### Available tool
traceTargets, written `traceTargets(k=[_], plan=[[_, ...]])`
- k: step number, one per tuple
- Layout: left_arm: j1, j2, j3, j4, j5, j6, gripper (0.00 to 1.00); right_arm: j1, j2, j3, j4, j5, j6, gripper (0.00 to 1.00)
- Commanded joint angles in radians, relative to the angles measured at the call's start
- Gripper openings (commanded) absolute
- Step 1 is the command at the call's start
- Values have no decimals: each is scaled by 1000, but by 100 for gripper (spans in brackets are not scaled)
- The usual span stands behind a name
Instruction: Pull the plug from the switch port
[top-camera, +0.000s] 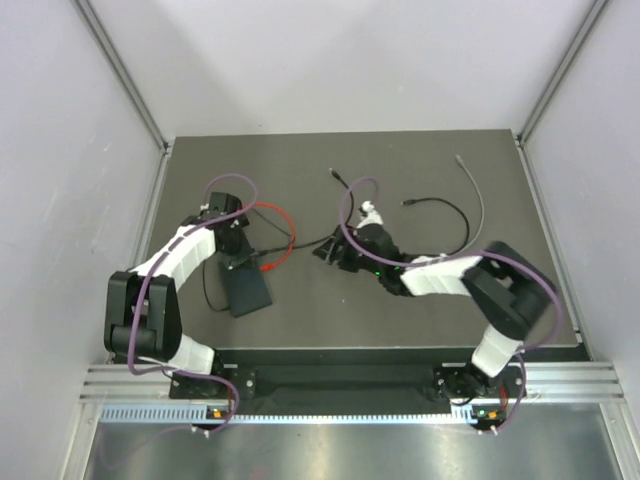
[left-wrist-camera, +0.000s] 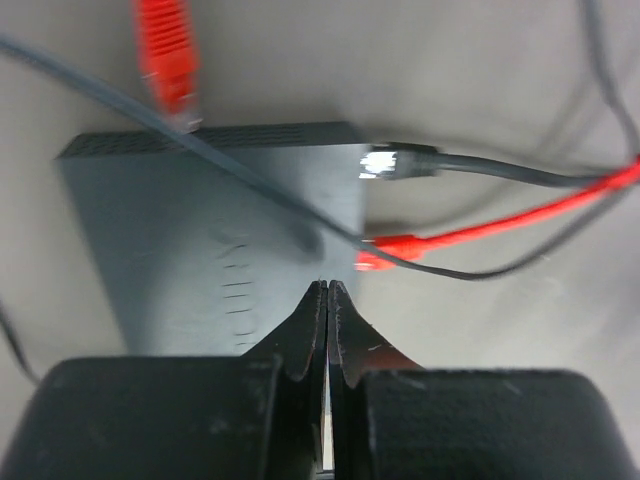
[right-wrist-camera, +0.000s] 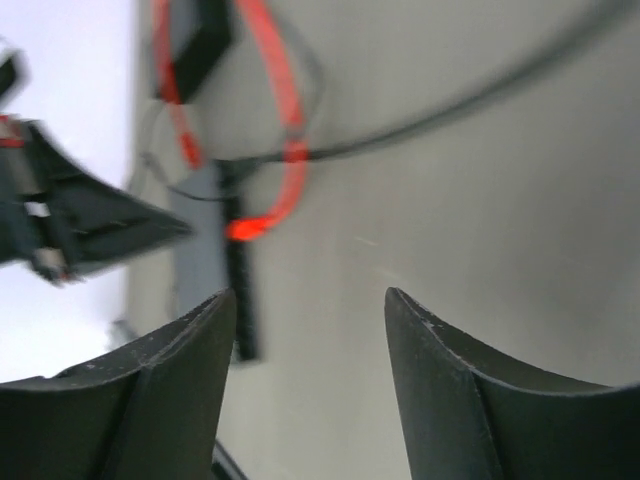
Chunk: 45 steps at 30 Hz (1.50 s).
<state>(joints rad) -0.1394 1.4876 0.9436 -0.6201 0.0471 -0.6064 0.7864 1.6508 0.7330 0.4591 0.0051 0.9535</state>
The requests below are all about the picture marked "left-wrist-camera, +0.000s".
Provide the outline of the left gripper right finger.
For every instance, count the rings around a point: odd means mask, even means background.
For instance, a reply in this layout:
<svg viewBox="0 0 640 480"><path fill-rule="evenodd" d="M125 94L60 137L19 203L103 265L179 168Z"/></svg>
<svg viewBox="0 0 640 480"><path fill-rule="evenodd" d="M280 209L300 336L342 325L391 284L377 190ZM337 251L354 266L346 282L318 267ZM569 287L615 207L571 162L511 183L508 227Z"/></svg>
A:
<svg viewBox="0 0 640 480"><path fill-rule="evenodd" d="M330 364L349 388L372 371L423 370L360 315L343 282L330 282L328 307Z"/></svg>

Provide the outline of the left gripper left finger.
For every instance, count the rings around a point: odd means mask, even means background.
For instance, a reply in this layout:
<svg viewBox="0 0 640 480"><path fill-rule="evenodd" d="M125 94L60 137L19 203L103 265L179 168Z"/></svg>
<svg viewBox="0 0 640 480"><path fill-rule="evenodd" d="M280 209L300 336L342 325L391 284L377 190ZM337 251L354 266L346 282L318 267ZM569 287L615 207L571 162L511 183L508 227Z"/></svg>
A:
<svg viewBox="0 0 640 480"><path fill-rule="evenodd" d="M327 294L325 281L312 282L294 311L243 357L262 360L277 356L287 376L302 381L317 360L324 362Z"/></svg>

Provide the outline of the black network switch box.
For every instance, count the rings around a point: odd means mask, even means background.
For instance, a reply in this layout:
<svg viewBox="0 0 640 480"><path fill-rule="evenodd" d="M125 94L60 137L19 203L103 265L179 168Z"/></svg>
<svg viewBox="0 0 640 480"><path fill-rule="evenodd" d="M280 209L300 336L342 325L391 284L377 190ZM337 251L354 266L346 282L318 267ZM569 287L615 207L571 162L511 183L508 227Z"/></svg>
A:
<svg viewBox="0 0 640 480"><path fill-rule="evenodd" d="M241 354L355 251L146 131L86 133L57 166L133 355Z"/></svg>

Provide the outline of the black ethernet cable long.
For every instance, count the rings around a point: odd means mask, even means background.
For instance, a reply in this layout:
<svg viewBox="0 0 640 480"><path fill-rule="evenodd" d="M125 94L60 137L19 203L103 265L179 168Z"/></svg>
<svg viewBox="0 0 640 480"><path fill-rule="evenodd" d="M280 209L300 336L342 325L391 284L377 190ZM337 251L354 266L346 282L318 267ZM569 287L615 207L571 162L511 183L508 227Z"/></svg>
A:
<svg viewBox="0 0 640 480"><path fill-rule="evenodd" d="M404 180L460 172L547 188L584 188L615 173L596 170L583 175L549 172L478 156L445 153L430 145L393 142L377 144L360 160L359 178Z"/></svg>

